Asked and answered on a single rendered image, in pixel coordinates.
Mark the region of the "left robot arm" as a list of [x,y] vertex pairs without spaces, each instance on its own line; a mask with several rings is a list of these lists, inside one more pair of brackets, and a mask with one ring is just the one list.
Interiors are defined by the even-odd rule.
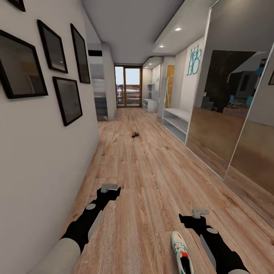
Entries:
[[103,183],[97,199],[87,205],[77,221],[71,222],[57,244],[27,274],[72,274],[85,244],[93,236],[109,201],[120,195],[118,184]]

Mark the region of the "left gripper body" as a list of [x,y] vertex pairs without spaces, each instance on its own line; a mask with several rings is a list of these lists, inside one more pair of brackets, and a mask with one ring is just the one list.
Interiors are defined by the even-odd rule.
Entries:
[[97,198],[101,197],[104,198],[106,201],[106,204],[108,204],[109,201],[115,201],[117,199],[116,190],[108,190],[106,193],[102,193],[101,189],[97,190]]

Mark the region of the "gym shoe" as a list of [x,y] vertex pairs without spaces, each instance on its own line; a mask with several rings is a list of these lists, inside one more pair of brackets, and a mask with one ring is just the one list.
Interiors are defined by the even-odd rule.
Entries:
[[186,243],[178,231],[172,233],[172,246],[177,258],[179,274],[194,274]]

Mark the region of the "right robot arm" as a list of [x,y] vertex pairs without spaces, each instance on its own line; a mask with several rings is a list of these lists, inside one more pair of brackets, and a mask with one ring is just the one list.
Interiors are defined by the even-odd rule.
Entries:
[[244,266],[237,252],[224,243],[219,232],[206,225],[206,218],[200,214],[210,214],[208,209],[193,208],[192,216],[182,216],[180,221],[185,228],[192,228],[200,237],[201,245],[209,257],[217,274],[251,274]]

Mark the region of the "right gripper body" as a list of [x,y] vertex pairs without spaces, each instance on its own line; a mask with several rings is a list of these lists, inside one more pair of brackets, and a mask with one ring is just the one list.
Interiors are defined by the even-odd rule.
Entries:
[[192,216],[184,216],[184,226],[185,226],[185,228],[192,228],[196,232],[196,226],[199,223],[203,223],[203,224],[206,225],[206,218],[201,217],[200,219],[195,219]]

